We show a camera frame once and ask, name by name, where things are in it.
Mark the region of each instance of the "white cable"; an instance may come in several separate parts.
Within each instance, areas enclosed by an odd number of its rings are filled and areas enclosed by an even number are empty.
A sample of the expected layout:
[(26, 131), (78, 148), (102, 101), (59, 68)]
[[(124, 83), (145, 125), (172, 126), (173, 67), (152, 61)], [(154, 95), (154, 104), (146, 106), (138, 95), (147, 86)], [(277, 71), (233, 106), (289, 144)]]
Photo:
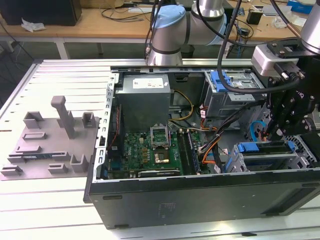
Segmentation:
[(182, 127), (182, 126), (178, 126), (176, 125), (174, 122), (170, 122), (171, 124), (175, 125), (177, 128), (179, 129), (192, 129), (192, 130), (196, 130), (196, 131), (202, 131), (202, 132), (208, 132), (209, 130), (203, 130), (203, 129), (200, 129), (200, 128), (195, 128), (195, 127)]
[(25, 44), (25, 42), (23, 42), (22, 45), (20, 46), (20, 49), (19, 49), (19, 51), (18, 51), (18, 54), (15, 56), (15, 62), (18, 61), (18, 57), (19, 57), (19, 55), (20, 55), (21, 49), (22, 49), (22, 47), (24, 46), (24, 44)]

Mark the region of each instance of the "desk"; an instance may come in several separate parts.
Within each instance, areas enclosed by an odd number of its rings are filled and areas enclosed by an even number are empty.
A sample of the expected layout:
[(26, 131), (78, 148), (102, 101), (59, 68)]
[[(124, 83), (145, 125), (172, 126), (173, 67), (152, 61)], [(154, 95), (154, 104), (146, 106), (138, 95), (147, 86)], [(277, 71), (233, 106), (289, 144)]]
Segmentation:
[[(230, 0), (229, 3), (233, 6), (236, 5), (235, 1)], [(253, 4), (263, 5), (259, 0), (254, 0)], [(244, 2), (241, 6), (247, 10), (252, 4)], [(246, 16), (239, 16), (238, 18), (245, 21), (248, 11), (245, 13)], [(112, 17), (124, 18), (136, 14), (137, 13), (130, 12), (115, 12)], [(2, 18), (0, 18), (0, 21), (4, 23), (5, 28), (17, 41), (53, 42), (57, 46), (61, 59), (69, 59), (70, 57), (68, 50), (65, 47), (65, 43), (98, 43), (99, 53), (102, 53), (102, 47), (99, 43), (144, 43), (150, 23), (143, 16), (141, 16), (141, 18), (144, 20), (136, 22), (117, 22), (102, 17), (99, 9), (86, 8), (82, 9), (81, 19), (75, 26), (46, 25), (46, 30), (36, 32), (26, 31), (20, 25), (7, 25)], [(254, 35), (250, 39), (251, 42), (263, 42), (294, 37), (287, 28), (275, 29), (272, 27), (272, 19), (273, 17), (262, 16), (260, 24), (252, 26)], [(232, 31), (230, 38), (233, 40), (236, 38), (235, 30)], [(0, 27), (0, 42), (1, 41), (12, 41), (12, 39)]]
[[(145, 65), (143, 59), (134, 61)], [(216, 59), (183, 61), (189, 66), (197, 66), (196, 62), (206, 66), (217, 64)], [(222, 65), (234, 66), (235, 62), (251, 65), (250, 59), (226, 59)], [(99, 72), (107, 77), (108, 66), (126, 64), (130, 64), (128, 59), (46, 60), (33, 64), (0, 110), (0, 165), (7, 163), (7, 156), (25, 127), (26, 112), (38, 111), (45, 104), (50, 106), (53, 95), (66, 96), (67, 109), (74, 117), (88, 111), (102, 117), (107, 84), (103, 87), (101, 83), (107, 83), (107, 79), (100, 77), (98, 82), (94, 76)], [(88, 80), (90, 88), (75, 77), (83, 67), (90, 67), (90, 71), (81, 72), (92, 76)], [(71, 79), (63, 83), (61, 76), (68, 71)], [(44, 118), (58, 116), (52, 107), (40, 112)], [(245, 232), (257, 234), (250, 240), (310, 240), (320, 236), (320, 196), (289, 216), (107, 230), (93, 204), (83, 203), (85, 185), (85, 177), (0, 181), (0, 239), (64, 240), (71, 236), (75, 240), (226, 240), (242, 238), (241, 233)]]

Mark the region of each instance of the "blue latch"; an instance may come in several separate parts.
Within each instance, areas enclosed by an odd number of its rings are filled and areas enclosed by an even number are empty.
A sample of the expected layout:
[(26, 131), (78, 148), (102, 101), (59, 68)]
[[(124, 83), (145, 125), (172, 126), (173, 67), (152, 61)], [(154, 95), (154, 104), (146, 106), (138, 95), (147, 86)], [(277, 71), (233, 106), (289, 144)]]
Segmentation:
[(296, 146), (295, 146), (294, 142), (288, 141), (287, 143), (288, 143), (288, 146), (291, 149), (291, 151), (294, 152), (296, 150)]
[[(231, 86), (230, 77), (227, 76), (227, 74), (224, 71), (222, 71), (222, 74), (224, 76), (226, 83)], [(217, 92), (228, 92), (228, 90), (221, 83), (217, 71), (211, 72), (211, 81), (214, 83)]]
[(243, 152), (259, 152), (259, 147), (254, 142), (242, 142), (238, 144), (238, 149), (240, 153)]

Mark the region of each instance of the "computer case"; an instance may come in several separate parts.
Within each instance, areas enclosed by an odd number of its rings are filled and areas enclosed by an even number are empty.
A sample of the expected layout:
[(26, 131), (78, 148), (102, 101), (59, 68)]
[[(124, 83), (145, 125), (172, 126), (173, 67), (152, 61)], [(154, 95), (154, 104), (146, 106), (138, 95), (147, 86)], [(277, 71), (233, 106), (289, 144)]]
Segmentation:
[(0, 12), (8, 25), (20, 25), (23, 18), (31, 23), (74, 26), (82, 9), (80, 0), (1, 0)]

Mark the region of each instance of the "orange wire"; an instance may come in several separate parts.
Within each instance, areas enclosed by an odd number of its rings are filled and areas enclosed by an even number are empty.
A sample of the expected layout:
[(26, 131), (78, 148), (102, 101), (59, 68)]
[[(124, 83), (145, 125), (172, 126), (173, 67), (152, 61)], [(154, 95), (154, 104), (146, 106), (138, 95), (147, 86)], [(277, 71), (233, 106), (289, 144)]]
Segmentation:
[[(204, 106), (203, 108), (200, 109), (200, 111), (201, 111), (201, 110), (206, 110), (206, 109), (208, 109), (208, 107), (207, 107), (207, 106)], [(201, 123), (200, 123), (201, 129), (203, 129), (203, 130), (209, 130), (209, 127), (205, 127), (205, 126), (204, 126), (204, 122), (205, 122), (205, 119), (202, 118)]]
[(215, 164), (216, 163), (215, 161), (206, 161), (206, 159), (207, 159), (207, 156), (208, 156), (210, 150), (217, 144), (217, 142), (219, 142), (219, 140), (220, 140), (220, 137), (205, 152), (205, 155), (203, 156), (203, 159), (202, 159), (203, 164)]

